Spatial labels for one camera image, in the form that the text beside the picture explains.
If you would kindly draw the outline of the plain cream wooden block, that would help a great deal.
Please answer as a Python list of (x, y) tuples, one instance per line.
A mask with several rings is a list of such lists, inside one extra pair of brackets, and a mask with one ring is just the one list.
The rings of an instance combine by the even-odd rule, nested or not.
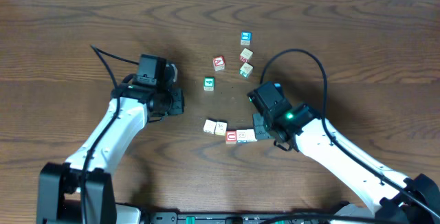
[(253, 129), (247, 129), (245, 131), (245, 138), (247, 142), (256, 142), (257, 138)]

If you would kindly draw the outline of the blue-edged number 3 block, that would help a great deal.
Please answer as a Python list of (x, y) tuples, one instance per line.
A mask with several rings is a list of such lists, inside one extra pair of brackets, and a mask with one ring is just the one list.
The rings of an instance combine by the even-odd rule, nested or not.
[(243, 143), (247, 142), (247, 131), (246, 130), (236, 130), (236, 142)]

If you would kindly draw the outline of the red U wooden block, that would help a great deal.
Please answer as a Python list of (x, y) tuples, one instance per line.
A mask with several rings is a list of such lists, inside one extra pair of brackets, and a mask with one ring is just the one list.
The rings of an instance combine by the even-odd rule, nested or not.
[(227, 131), (225, 134), (225, 142), (226, 144), (235, 144), (237, 143), (237, 132), (236, 131)]

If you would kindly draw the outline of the cream block with yellow side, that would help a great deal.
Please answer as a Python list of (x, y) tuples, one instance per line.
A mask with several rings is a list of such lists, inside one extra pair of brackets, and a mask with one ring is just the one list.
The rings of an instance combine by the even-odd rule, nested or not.
[(203, 131), (209, 134), (215, 134), (217, 123), (213, 120), (207, 119), (203, 126)]

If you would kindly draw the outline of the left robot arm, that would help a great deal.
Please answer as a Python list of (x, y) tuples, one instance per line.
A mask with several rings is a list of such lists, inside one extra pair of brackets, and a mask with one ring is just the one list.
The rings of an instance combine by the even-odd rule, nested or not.
[(148, 223), (141, 207), (117, 203), (112, 176), (133, 138), (149, 123), (184, 112), (178, 70), (143, 54), (137, 72), (111, 92), (108, 109), (85, 143), (64, 163), (47, 163), (38, 178), (37, 223)]

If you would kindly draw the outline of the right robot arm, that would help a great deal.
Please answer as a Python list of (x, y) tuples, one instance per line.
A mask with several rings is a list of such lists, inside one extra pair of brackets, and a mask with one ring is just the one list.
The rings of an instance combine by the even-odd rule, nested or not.
[(248, 93), (274, 145), (315, 160), (361, 198), (374, 218), (438, 223), (439, 187), (424, 174), (411, 179), (365, 153), (308, 104), (293, 107), (278, 83)]

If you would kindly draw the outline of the green 4 wooden block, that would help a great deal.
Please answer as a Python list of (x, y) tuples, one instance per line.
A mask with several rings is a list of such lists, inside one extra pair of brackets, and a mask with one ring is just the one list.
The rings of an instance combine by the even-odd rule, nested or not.
[(213, 77), (205, 77), (204, 78), (203, 90), (204, 91), (214, 91), (215, 90), (215, 79)]

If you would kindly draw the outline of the green J wooden block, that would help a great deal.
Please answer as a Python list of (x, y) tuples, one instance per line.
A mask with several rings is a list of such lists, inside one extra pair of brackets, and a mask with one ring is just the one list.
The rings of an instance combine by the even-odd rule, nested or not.
[(241, 66), (241, 68), (240, 68), (240, 70), (239, 70), (239, 73), (240, 73), (244, 78), (248, 78), (248, 77), (250, 76), (250, 74), (252, 73), (253, 68), (254, 68), (254, 67), (253, 67), (251, 64), (249, 64), (249, 63), (244, 63), (244, 64)]

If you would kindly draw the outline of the red A wooden block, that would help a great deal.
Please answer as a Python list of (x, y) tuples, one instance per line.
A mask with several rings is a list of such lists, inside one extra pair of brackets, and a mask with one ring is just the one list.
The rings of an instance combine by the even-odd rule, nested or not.
[(224, 70), (226, 67), (226, 62), (223, 56), (214, 57), (212, 63), (215, 71)]

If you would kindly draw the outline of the red M wooden block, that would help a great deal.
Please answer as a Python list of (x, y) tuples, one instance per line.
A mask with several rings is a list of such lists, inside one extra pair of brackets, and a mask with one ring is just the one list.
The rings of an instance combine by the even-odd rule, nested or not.
[(240, 60), (245, 62), (245, 63), (249, 63), (249, 61), (251, 60), (251, 58), (253, 57), (254, 52), (248, 48), (244, 48), (243, 51), (240, 53)]

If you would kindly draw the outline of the blue-top wooden block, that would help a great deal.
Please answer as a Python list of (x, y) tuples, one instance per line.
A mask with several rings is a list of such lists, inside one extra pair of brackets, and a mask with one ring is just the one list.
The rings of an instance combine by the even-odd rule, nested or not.
[(242, 46), (249, 46), (252, 41), (252, 33), (251, 32), (242, 32), (240, 44)]

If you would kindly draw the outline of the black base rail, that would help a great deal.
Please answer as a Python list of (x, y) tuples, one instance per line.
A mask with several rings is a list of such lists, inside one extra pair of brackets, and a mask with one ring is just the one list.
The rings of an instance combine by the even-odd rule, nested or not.
[(269, 212), (147, 212), (140, 223), (144, 224), (258, 224), (289, 213)]

